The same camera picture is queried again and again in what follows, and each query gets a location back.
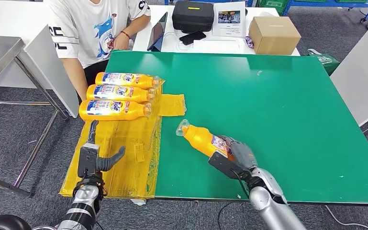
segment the floor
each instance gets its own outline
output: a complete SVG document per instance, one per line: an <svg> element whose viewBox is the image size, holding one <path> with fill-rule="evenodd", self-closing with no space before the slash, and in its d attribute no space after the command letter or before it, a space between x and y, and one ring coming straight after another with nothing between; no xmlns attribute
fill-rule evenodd
<svg viewBox="0 0 368 230"><path fill-rule="evenodd" d="M291 8L289 17L302 39L298 49L314 48L338 60L348 54L366 32L358 21L357 9ZM33 89L0 88L0 100L42 100ZM51 107L0 105L0 178L14 182L48 122ZM79 118L55 120L46 142L29 170L22 188L32 189L33 198L21 198L0 190L0 214L18 215L32 226L55 225L61 221L71 199L58 195L83 121ZM105 230L197 230L218 229L217 215L226 202L148 200L139 207L129 200L107 199L103 202L98 222ZM308 229L355 230L341 226L321 205L291 205ZM368 225L368 207L330 206L342 222ZM222 229L265 229L259 215L249 203L233 203L221 215Z"/></svg>

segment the green crate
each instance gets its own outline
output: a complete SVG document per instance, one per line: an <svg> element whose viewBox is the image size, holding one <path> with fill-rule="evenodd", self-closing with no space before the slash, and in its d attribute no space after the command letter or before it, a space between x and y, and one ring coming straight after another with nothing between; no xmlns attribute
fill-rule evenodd
<svg viewBox="0 0 368 230"><path fill-rule="evenodd" d="M269 8L275 8L279 15L282 15L282 13L285 10L285 7L287 7L288 0L258 0L256 2L256 7L269 7Z"/></svg>
<svg viewBox="0 0 368 230"><path fill-rule="evenodd" d="M336 0L337 2L366 3L368 0Z"/></svg>
<svg viewBox="0 0 368 230"><path fill-rule="evenodd" d="M295 0L295 1L326 2L326 0Z"/></svg>

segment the orange bottle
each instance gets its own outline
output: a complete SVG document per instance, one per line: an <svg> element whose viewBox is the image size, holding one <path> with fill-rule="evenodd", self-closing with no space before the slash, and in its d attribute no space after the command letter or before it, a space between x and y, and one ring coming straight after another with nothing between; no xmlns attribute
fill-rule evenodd
<svg viewBox="0 0 368 230"><path fill-rule="evenodd" d="M144 90L157 88L160 78L140 73L106 73L100 72L96 75L95 84L135 86Z"/></svg>
<svg viewBox="0 0 368 230"><path fill-rule="evenodd" d="M150 102L154 99L154 89L143 90L137 87L118 85L90 85L87 90L87 99L105 99L133 102Z"/></svg>
<svg viewBox="0 0 368 230"><path fill-rule="evenodd" d="M134 120L149 117L151 104L131 101L84 100L79 106L79 116L86 121Z"/></svg>
<svg viewBox="0 0 368 230"><path fill-rule="evenodd" d="M214 152L227 157L230 151L223 139L210 133L207 128L190 125L187 119L181 121L175 133L177 136L183 136L192 147L208 157L211 157Z"/></svg>

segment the white t-shirt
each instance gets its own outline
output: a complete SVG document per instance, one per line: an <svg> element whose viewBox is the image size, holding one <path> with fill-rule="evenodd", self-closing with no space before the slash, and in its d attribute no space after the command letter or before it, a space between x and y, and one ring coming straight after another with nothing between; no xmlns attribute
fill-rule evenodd
<svg viewBox="0 0 368 230"><path fill-rule="evenodd" d="M44 0L59 58L78 58L82 67L107 59L115 37L131 20L150 16L145 0Z"/></svg>

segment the yellow plastic sheet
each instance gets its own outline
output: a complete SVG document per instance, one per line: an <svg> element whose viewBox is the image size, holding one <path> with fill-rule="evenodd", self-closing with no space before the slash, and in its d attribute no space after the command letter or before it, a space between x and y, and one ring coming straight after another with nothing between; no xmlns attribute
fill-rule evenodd
<svg viewBox="0 0 368 230"><path fill-rule="evenodd" d="M152 114L133 121L100 121L95 143L99 155L109 157L120 146L126 146L125 155L108 172L103 173L108 198L154 198L161 139L161 116L184 115L184 95L162 94L161 87L152 102ZM75 153L60 190L63 196L72 196L77 182L79 150L88 139L90 122L86 122L75 148Z"/></svg>

